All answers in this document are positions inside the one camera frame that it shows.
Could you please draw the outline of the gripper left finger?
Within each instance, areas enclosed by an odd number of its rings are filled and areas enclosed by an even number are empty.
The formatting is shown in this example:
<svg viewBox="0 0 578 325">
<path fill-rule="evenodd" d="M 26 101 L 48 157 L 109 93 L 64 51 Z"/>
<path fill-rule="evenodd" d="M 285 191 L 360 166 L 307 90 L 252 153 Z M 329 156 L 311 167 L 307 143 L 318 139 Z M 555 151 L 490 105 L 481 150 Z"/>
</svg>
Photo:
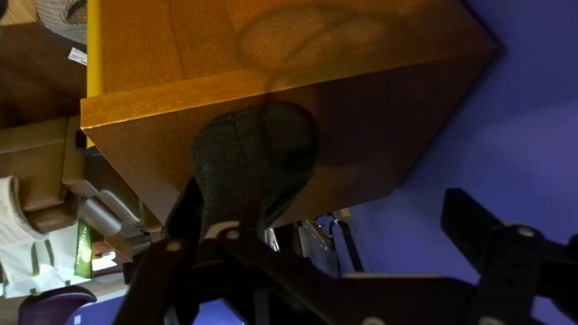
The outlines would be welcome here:
<svg viewBox="0 0 578 325">
<path fill-rule="evenodd" d="M 167 220 L 167 238 L 140 259 L 113 325 L 192 325 L 202 304 L 222 300 L 244 325 L 337 325 L 320 285 L 334 281 L 293 252 L 273 251 L 257 225 L 260 194 L 200 234 L 207 206 L 190 180 Z"/>
</svg>

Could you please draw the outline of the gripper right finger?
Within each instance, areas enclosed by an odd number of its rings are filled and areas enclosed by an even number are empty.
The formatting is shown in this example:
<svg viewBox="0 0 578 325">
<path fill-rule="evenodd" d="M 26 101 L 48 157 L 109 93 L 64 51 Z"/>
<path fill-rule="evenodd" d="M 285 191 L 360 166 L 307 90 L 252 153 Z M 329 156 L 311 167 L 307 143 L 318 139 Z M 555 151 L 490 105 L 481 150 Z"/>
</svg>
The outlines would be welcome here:
<svg viewBox="0 0 578 325">
<path fill-rule="evenodd" d="M 440 226 L 480 276 L 467 325 L 540 325 L 537 296 L 578 325 L 578 234 L 562 244 L 504 224 L 460 188 L 446 189 Z"/>
</svg>

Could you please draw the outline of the green packet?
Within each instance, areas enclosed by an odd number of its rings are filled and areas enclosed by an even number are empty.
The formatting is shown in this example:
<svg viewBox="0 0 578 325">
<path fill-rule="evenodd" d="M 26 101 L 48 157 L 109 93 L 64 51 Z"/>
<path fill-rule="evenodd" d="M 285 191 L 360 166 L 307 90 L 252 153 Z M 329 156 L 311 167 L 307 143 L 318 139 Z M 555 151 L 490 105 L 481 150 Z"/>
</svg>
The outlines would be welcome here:
<svg viewBox="0 0 578 325">
<path fill-rule="evenodd" d="M 78 243 L 75 255 L 74 276 L 91 280 L 93 276 L 92 232 L 90 226 L 83 220 L 78 221 Z"/>
</svg>

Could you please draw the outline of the purple round object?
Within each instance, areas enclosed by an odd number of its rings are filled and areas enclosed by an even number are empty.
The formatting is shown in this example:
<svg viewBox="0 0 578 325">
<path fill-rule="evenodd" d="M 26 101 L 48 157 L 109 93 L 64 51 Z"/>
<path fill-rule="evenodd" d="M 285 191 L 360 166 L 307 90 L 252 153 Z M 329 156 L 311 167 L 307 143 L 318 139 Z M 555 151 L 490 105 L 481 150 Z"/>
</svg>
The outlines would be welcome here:
<svg viewBox="0 0 578 325">
<path fill-rule="evenodd" d="M 66 325 L 79 308 L 96 301 L 91 291 L 78 285 L 30 295 L 19 306 L 17 325 Z"/>
</svg>

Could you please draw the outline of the white knitted cloth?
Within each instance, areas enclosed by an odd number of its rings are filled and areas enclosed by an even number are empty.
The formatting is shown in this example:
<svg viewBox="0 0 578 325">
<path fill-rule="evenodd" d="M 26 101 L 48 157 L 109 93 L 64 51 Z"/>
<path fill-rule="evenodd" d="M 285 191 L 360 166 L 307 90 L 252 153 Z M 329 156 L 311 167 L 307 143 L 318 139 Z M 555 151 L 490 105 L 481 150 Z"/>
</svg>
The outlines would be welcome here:
<svg viewBox="0 0 578 325">
<path fill-rule="evenodd" d="M 48 238 L 35 230 L 22 211 L 19 180 L 14 176 L 0 178 L 0 249 L 19 246 Z"/>
</svg>

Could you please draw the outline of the brown wooden furniture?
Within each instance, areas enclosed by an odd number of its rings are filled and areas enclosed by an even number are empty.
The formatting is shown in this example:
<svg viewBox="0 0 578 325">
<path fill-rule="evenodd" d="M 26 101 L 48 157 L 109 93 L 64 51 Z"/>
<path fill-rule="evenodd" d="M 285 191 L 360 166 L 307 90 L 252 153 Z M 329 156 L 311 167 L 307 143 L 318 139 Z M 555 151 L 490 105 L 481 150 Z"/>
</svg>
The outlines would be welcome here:
<svg viewBox="0 0 578 325">
<path fill-rule="evenodd" d="M 78 197 L 62 181 L 86 93 L 74 47 L 38 23 L 0 25 L 0 178 L 18 180 L 20 208 L 43 234 L 76 220 Z"/>
</svg>

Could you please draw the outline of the white paper tag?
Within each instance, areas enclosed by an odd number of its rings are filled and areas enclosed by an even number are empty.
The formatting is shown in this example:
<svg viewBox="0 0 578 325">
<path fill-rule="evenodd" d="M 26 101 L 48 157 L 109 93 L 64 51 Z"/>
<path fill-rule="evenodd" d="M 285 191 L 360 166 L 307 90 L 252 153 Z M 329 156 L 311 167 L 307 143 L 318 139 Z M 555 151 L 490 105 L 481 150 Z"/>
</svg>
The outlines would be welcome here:
<svg viewBox="0 0 578 325">
<path fill-rule="evenodd" d="M 77 62 L 79 64 L 82 64 L 84 66 L 88 66 L 88 56 L 84 51 L 81 51 L 79 49 L 76 49 L 76 47 L 73 47 L 70 50 L 70 53 L 68 54 L 67 57 L 70 61 L 74 61 Z"/>
</svg>

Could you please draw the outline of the yellow pole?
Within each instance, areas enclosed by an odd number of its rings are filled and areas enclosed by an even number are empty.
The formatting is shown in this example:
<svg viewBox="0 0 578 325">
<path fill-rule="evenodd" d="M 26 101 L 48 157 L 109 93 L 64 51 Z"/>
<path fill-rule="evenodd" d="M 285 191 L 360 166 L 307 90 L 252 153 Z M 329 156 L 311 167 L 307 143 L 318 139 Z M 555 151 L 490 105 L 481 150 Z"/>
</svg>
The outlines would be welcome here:
<svg viewBox="0 0 578 325">
<path fill-rule="evenodd" d="M 101 2 L 87 0 L 87 98 L 104 93 Z"/>
</svg>

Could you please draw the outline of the woven basket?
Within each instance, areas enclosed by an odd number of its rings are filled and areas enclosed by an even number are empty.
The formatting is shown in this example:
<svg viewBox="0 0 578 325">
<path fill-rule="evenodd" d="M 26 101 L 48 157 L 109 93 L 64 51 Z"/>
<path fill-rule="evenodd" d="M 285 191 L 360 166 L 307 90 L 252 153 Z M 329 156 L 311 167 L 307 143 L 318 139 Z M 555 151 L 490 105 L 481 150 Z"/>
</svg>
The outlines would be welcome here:
<svg viewBox="0 0 578 325">
<path fill-rule="evenodd" d="M 66 39 L 87 43 L 87 0 L 35 0 L 37 20 Z"/>
</svg>

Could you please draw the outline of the grey metal bracket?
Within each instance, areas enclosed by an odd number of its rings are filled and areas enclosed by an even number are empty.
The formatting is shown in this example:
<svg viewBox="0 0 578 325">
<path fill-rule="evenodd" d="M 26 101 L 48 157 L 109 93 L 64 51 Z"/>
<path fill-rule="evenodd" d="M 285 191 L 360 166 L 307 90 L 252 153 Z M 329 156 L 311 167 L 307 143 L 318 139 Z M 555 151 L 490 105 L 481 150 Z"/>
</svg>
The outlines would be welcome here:
<svg viewBox="0 0 578 325">
<path fill-rule="evenodd" d="M 142 234 L 146 218 L 153 216 L 132 189 L 102 190 L 97 195 L 80 196 L 78 201 L 78 217 L 105 237 Z"/>
</svg>

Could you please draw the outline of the silver metal frame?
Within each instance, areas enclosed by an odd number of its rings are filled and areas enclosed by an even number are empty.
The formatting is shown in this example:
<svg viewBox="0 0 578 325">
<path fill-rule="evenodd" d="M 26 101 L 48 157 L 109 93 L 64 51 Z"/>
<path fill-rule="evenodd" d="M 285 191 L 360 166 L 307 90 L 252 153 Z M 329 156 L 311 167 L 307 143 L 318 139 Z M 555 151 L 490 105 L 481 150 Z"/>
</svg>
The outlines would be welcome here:
<svg viewBox="0 0 578 325">
<path fill-rule="evenodd" d="M 269 228 L 264 241 L 275 251 L 295 251 L 333 278 L 363 273 L 363 259 L 356 247 L 357 235 L 350 220 L 349 209 L 340 209 L 317 218 Z"/>
</svg>

